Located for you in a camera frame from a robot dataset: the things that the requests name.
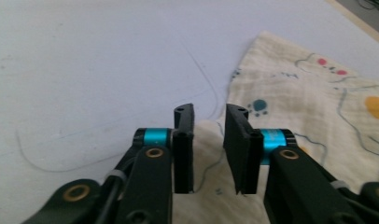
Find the red dot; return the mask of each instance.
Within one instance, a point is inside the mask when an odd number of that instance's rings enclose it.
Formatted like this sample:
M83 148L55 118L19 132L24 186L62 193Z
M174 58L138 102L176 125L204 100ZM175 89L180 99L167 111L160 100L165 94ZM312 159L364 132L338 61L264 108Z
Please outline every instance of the red dot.
M347 72L344 71L344 70L339 70L339 71L337 72L337 74L338 74L338 75L346 75Z
M319 59L319 60L317 60L317 62L318 62L320 65L324 65L324 64L327 63L327 61L324 60L324 59Z

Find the gray floor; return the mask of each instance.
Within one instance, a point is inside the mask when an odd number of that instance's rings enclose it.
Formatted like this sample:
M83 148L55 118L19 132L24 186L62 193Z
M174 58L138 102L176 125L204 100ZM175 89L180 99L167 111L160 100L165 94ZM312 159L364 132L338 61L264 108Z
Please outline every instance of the gray floor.
M365 0L337 0L337 2L379 32L379 10L373 5Z

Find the white table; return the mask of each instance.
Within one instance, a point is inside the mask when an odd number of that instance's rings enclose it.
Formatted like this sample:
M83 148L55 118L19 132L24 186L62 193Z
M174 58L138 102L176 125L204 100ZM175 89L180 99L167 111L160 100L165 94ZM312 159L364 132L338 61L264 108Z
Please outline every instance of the white table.
M103 181L178 105L217 118L263 30L379 79L379 44L323 0L0 1L0 223Z

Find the blue tape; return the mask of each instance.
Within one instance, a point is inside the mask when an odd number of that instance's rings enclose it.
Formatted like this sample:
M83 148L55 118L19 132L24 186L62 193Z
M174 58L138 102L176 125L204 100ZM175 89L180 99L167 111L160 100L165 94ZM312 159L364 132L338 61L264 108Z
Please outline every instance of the blue tape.
M261 165L269 165L269 156L279 146L286 146L286 137L280 129L260 129L264 136L264 155Z
M144 134L144 146L158 145L166 147L168 129L154 128L146 129Z

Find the patterned fabric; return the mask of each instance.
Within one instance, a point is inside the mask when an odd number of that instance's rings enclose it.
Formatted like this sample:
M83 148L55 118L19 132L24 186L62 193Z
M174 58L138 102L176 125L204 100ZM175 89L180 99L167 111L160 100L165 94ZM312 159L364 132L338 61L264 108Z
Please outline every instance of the patterned fabric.
M229 104L250 112L253 128L292 130L300 147L354 192L379 180L379 82L334 60L262 33L235 71ZM175 195L179 223L268 223L259 193L235 195L222 148L225 113L195 130L193 195Z

